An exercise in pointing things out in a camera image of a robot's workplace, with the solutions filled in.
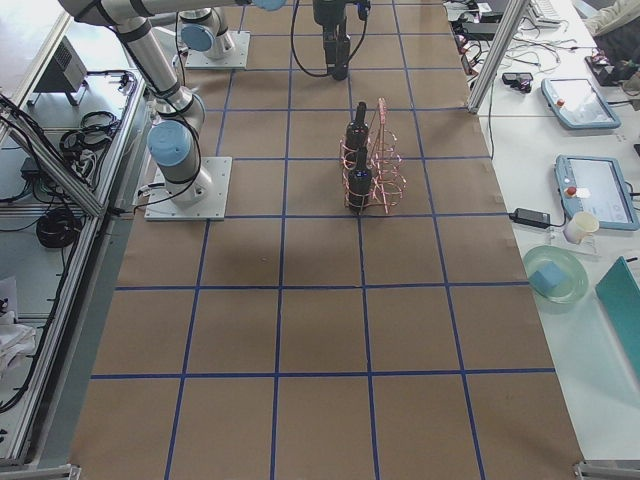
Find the far basket wine bottle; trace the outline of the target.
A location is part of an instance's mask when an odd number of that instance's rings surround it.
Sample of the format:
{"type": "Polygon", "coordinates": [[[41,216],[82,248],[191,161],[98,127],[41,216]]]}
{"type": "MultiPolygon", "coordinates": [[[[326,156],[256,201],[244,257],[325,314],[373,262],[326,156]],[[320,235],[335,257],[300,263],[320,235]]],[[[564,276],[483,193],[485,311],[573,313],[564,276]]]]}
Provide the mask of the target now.
{"type": "Polygon", "coordinates": [[[355,118],[347,125],[345,132],[345,147],[350,151],[356,151],[367,145],[369,126],[365,121],[366,113],[367,105],[364,101],[360,101],[355,118]]]}

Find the basket wine bottle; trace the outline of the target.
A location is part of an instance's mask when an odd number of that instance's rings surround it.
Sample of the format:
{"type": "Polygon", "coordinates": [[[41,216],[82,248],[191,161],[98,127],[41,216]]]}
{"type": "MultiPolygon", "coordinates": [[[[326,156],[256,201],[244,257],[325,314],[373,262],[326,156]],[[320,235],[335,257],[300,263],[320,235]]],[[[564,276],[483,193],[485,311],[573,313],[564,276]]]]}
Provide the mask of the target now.
{"type": "Polygon", "coordinates": [[[367,105],[364,101],[360,101],[355,118],[347,125],[345,132],[345,147],[350,151],[356,151],[367,145],[369,126],[365,121],[366,113],[367,105]]]}
{"type": "Polygon", "coordinates": [[[360,214],[366,207],[372,182],[372,172],[367,164],[368,151],[360,147],[355,152],[355,164],[348,173],[348,205],[352,212],[360,214]]]}

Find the near basket wine bottle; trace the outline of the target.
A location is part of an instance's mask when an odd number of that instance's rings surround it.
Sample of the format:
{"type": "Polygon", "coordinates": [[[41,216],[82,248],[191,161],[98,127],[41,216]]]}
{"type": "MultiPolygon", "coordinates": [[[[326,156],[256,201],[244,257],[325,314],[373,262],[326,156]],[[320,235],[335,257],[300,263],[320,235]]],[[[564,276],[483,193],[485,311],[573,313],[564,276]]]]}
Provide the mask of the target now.
{"type": "Polygon", "coordinates": [[[355,164],[348,173],[348,205],[352,212],[360,214],[366,207],[372,182],[372,172],[367,164],[368,151],[360,147],[355,152],[355,164]]]}

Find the far blue teach pendant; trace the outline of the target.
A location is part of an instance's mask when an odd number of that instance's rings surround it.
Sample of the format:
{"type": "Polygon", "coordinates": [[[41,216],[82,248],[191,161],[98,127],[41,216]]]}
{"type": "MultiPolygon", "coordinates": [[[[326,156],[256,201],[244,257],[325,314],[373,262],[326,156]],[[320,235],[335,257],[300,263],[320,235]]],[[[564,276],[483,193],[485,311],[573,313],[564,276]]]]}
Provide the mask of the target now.
{"type": "Polygon", "coordinates": [[[568,129],[612,130],[621,126],[618,115],[587,78],[546,78],[541,82],[541,92],[568,129]]]}

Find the blue teach pendant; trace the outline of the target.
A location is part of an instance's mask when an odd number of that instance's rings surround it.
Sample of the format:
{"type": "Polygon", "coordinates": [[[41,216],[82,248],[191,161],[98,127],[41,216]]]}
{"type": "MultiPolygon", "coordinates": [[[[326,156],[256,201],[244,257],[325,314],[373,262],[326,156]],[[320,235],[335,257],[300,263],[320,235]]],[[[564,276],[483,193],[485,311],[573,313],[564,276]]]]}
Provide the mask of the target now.
{"type": "Polygon", "coordinates": [[[569,218],[585,211],[598,219],[602,229],[639,230],[639,219],[615,158],[559,155],[554,174],[569,218]]]}
{"type": "Polygon", "coordinates": [[[541,92],[568,129],[612,130],[621,126],[618,115],[587,78],[546,78],[541,82],[541,92]]]}

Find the grey control box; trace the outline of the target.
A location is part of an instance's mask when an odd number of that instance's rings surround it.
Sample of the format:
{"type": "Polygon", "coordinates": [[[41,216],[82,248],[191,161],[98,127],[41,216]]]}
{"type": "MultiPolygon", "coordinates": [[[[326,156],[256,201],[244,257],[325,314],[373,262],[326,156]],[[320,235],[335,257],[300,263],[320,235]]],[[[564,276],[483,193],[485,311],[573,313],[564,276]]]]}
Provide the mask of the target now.
{"type": "Polygon", "coordinates": [[[72,106],[78,106],[87,87],[87,75],[86,65],[64,36],[27,104],[34,106],[42,94],[64,94],[72,106]]]}

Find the black power adapter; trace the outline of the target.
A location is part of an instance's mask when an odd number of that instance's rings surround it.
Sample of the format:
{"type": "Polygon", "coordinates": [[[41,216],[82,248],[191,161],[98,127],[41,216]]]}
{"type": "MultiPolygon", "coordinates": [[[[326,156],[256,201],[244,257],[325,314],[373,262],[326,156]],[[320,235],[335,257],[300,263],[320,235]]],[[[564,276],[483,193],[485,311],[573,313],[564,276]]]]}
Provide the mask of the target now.
{"type": "Polygon", "coordinates": [[[547,229],[551,226],[550,215],[537,210],[516,208],[508,216],[512,222],[520,225],[539,229],[547,229]]]}

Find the near blue teach pendant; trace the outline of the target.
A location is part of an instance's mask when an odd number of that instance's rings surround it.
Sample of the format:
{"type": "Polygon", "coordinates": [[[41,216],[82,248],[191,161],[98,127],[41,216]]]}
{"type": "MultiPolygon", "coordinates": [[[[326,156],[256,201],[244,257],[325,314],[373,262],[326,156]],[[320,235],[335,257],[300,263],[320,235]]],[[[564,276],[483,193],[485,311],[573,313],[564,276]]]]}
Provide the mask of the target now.
{"type": "Polygon", "coordinates": [[[602,229],[639,230],[639,219],[615,158],[559,155],[554,174],[569,218],[585,211],[598,219],[602,229]]]}

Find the brown paper mat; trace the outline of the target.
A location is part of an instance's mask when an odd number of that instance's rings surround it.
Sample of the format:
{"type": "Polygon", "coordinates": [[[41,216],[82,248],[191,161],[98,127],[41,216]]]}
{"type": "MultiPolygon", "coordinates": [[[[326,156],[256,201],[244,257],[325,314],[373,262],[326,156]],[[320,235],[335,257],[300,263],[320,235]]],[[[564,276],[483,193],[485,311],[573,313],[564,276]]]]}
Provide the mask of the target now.
{"type": "Polygon", "coordinates": [[[581,453],[442,4],[378,1],[344,81],[311,9],[229,11],[191,72],[221,222],[130,223],[71,459],[86,479],[569,479],[581,453]],[[305,69],[298,69],[301,60],[305,69]],[[404,196],[344,205],[360,101],[404,196]]]}

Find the white paper cup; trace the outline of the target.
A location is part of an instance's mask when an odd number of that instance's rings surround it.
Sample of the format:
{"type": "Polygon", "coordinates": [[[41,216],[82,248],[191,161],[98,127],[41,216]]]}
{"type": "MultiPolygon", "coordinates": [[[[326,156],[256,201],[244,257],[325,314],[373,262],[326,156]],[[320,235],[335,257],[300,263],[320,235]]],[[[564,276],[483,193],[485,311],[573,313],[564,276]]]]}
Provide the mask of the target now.
{"type": "Polygon", "coordinates": [[[587,236],[600,228],[597,217],[587,211],[580,211],[573,215],[563,230],[564,238],[572,244],[580,244],[587,236]]]}

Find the blue foam cube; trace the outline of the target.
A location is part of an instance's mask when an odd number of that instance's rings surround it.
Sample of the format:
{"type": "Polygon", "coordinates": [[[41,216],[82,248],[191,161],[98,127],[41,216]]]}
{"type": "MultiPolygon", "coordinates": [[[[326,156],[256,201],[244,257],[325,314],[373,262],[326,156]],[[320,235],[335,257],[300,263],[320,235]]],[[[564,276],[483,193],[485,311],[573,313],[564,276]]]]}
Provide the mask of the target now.
{"type": "Polygon", "coordinates": [[[543,296],[548,296],[569,281],[568,275],[553,261],[539,264],[528,279],[534,290],[543,296]]]}

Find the green glass plate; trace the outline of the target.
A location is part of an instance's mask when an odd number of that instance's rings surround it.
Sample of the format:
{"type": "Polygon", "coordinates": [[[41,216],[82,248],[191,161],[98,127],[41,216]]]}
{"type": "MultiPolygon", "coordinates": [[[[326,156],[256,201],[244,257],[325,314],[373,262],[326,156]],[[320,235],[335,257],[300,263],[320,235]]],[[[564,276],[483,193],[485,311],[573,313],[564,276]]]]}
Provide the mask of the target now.
{"type": "Polygon", "coordinates": [[[558,304],[574,304],[589,289],[582,263],[569,251],[548,245],[537,246],[523,257],[527,279],[534,291],[558,304]]]}

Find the teal box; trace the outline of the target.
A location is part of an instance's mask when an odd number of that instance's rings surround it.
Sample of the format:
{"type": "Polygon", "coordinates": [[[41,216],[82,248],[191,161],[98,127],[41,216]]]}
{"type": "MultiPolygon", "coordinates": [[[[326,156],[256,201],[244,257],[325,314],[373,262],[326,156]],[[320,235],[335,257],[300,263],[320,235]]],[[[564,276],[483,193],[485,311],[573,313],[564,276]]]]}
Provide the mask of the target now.
{"type": "Polygon", "coordinates": [[[602,304],[627,363],[639,379],[639,283],[629,262],[618,257],[596,284],[602,304]]]}

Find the aluminium frame post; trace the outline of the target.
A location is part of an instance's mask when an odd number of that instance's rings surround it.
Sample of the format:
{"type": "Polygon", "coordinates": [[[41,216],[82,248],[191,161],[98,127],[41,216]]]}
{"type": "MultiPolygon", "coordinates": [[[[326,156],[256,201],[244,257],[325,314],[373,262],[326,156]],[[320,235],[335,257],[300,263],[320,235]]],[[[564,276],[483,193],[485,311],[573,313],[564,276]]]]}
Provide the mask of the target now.
{"type": "Polygon", "coordinates": [[[471,89],[466,104],[469,113],[478,113],[485,96],[494,82],[506,50],[524,16],[527,5],[527,0],[512,0],[507,4],[482,69],[475,79],[474,87],[471,89]]]}

